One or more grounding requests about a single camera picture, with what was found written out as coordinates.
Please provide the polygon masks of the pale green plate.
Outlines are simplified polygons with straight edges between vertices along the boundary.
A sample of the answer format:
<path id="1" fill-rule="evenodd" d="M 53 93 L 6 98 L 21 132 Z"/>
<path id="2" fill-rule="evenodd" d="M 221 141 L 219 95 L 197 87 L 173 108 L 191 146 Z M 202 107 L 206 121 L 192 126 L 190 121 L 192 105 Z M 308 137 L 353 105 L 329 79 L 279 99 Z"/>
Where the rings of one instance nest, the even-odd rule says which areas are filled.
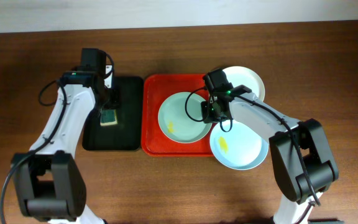
<path id="1" fill-rule="evenodd" d="M 169 96 L 158 111 L 158 125 L 172 141 L 178 143 L 193 143 L 204 138 L 212 124 L 196 122 L 185 112 L 185 102 L 190 92 L 179 92 Z"/>

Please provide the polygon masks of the white plate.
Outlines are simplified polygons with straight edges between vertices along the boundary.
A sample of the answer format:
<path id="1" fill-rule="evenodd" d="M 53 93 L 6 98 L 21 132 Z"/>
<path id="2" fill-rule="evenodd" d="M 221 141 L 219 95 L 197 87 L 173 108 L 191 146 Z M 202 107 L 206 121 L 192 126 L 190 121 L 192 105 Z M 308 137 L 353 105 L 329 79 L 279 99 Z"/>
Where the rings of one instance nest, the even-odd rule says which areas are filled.
<path id="1" fill-rule="evenodd" d="M 264 101 L 265 86 L 262 79 L 253 70 L 242 66 L 231 66 L 223 69 L 228 82 L 233 87 L 244 85 L 256 94 L 259 100 Z"/>

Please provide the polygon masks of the black rectangular tray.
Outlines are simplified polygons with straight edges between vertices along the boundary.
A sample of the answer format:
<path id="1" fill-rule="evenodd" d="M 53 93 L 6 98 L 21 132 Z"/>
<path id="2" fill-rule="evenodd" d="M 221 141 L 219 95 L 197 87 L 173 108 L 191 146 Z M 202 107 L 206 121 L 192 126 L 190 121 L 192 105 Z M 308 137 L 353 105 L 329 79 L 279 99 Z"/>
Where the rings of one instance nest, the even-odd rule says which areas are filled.
<path id="1" fill-rule="evenodd" d="M 116 77 L 113 85 L 120 102 L 115 122 L 101 124 L 99 111 L 89 114 L 82 143 L 88 151 L 135 151 L 140 147 L 144 81 L 141 77 Z"/>

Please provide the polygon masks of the red plastic tray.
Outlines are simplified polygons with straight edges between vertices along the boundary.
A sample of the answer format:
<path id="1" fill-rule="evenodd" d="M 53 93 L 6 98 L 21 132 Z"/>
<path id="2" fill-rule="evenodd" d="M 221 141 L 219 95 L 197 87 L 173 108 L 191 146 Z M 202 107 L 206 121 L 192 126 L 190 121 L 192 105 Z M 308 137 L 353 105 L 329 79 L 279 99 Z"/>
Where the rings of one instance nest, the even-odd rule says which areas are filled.
<path id="1" fill-rule="evenodd" d="M 162 103 L 179 92 L 191 92 L 204 85 L 202 73 L 154 74 L 145 79 L 142 112 L 141 148 L 154 157 L 211 157 L 209 136 L 193 143 L 172 141 L 158 125 Z"/>

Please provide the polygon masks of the light blue plate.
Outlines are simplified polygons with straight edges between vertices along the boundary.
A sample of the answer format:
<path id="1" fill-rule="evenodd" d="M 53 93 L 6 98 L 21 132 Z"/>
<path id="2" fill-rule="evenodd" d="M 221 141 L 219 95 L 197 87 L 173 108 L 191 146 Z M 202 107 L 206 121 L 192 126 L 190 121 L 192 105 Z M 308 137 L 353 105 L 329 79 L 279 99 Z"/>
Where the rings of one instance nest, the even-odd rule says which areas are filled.
<path id="1" fill-rule="evenodd" d="M 269 144 L 248 126 L 233 121 L 218 123 L 209 136 L 214 157 L 224 166 L 235 170 L 249 170 L 259 166 L 269 152 Z"/>

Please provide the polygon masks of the green and yellow sponge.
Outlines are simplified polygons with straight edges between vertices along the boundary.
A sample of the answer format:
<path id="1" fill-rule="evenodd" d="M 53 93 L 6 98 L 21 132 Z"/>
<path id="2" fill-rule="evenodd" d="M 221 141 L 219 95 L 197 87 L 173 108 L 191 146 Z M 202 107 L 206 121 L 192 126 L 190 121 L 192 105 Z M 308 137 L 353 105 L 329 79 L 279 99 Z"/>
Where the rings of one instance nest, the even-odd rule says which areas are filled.
<path id="1" fill-rule="evenodd" d="M 117 124 L 116 110 L 102 110 L 100 117 L 101 126 L 112 126 Z"/>

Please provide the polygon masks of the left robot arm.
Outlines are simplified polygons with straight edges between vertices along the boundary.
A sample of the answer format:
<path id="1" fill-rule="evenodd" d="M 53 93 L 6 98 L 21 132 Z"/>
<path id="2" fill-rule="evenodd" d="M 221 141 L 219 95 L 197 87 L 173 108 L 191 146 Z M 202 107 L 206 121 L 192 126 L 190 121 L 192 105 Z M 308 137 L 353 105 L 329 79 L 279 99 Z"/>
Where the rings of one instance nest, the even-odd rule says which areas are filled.
<path id="1" fill-rule="evenodd" d="M 112 58 L 99 49 L 84 48 L 80 65 L 54 81 L 58 96 L 47 124 L 27 153 L 14 154 L 0 197 L 14 181 L 23 216 L 46 223 L 104 223 L 86 205 L 86 185 L 75 163 L 81 130 L 95 119 L 101 126 L 117 124 L 117 97 L 112 88 Z"/>

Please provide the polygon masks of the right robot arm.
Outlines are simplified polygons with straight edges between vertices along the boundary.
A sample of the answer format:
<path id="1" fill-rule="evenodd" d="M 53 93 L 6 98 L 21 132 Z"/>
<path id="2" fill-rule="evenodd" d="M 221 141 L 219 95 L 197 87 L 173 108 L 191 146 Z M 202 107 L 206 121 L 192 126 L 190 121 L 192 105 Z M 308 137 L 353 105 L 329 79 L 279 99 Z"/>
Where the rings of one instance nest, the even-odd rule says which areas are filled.
<path id="1" fill-rule="evenodd" d="M 237 121 L 270 146 L 275 181 L 282 192 L 272 223 L 308 223 L 320 196 L 339 177 L 328 139 L 320 122 L 288 117 L 244 85 L 233 86 L 223 69 L 203 76 L 209 101 L 202 103 L 203 122 Z"/>

